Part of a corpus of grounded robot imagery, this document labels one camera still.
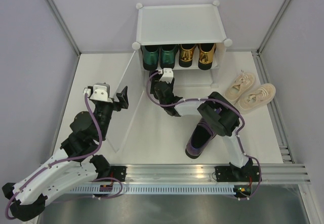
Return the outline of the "green loafer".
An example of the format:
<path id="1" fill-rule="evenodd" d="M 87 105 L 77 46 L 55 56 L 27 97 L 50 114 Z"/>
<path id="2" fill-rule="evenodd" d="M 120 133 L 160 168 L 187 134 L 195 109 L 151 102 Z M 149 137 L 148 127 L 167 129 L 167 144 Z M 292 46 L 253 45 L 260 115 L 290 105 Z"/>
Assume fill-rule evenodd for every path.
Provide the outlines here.
<path id="1" fill-rule="evenodd" d="M 160 48 L 160 66 L 161 68 L 174 68 L 175 56 L 178 52 L 177 44 L 165 44 Z"/>
<path id="2" fill-rule="evenodd" d="M 159 61 L 159 46 L 142 46 L 143 68 L 148 71 L 156 70 Z"/>

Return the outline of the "gold pointed shoe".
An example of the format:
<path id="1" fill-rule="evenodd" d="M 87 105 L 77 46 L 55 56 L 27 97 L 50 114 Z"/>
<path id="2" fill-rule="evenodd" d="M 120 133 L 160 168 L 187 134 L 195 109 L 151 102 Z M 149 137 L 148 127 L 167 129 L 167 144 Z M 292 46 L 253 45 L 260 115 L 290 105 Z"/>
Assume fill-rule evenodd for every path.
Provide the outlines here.
<path id="1" fill-rule="evenodd" d="M 180 44 L 179 45 L 179 65 L 188 68 L 192 65 L 193 55 L 196 44 Z"/>
<path id="2" fill-rule="evenodd" d="M 213 64 L 213 57 L 216 51 L 215 43 L 201 43 L 198 44 L 199 58 L 198 67 L 201 70 L 209 70 Z"/>

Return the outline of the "purple loafer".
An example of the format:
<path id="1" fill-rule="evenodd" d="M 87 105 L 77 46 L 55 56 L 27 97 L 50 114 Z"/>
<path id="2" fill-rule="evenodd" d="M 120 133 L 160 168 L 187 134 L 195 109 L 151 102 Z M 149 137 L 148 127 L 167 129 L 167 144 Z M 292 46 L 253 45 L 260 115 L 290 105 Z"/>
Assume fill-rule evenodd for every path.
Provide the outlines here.
<path id="1" fill-rule="evenodd" d="M 198 158 L 216 135 L 207 121 L 201 118 L 186 145 L 186 155 L 191 159 Z"/>

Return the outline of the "gold pointed shoe front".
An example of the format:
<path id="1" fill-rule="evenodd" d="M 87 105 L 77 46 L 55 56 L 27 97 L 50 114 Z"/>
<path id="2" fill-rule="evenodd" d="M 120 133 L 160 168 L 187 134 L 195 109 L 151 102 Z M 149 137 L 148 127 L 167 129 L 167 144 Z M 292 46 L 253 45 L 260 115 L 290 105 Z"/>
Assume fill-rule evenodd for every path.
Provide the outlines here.
<path id="1" fill-rule="evenodd" d="M 213 64 L 213 57 L 216 51 L 215 43 L 201 43 L 198 44 L 199 58 L 198 67 L 201 70 L 209 70 Z"/>

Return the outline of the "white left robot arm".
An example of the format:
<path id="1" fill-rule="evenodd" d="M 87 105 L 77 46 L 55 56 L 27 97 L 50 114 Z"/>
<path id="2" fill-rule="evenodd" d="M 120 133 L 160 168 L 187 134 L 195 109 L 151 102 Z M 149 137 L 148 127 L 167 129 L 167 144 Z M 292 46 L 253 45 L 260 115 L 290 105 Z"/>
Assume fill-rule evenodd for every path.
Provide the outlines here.
<path id="1" fill-rule="evenodd" d="M 126 170 L 113 167 L 99 155 L 114 111 L 129 107 L 128 88 L 109 96 L 109 85 L 98 83 L 84 89 L 87 110 L 81 111 L 70 124 L 71 134 L 60 148 L 35 172 L 17 183 L 2 187 L 8 199 L 5 216 L 9 220 L 29 221 L 61 195 L 86 182 L 109 182 L 98 194 L 98 200 L 109 199 L 115 183 L 123 188 Z"/>

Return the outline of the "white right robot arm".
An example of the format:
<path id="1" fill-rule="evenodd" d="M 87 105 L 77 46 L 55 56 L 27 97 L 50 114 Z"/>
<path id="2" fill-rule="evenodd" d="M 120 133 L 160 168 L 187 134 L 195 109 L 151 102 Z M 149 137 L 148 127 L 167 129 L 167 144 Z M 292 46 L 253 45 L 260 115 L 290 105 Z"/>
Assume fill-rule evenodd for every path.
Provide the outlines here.
<path id="1" fill-rule="evenodd" d="M 221 176 L 226 182 L 261 182 L 262 173 L 257 158 L 243 149 L 239 133 L 245 126 L 240 112 L 218 92 L 206 98 L 184 99 L 173 93 L 174 82 L 165 82 L 157 72 L 150 75 L 146 92 L 149 99 L 173 117 L 201 117 L 185 148 L 191 159 L 198 158 L 214 137 L 222 137 L 230 157 L 229 171 Z"/>

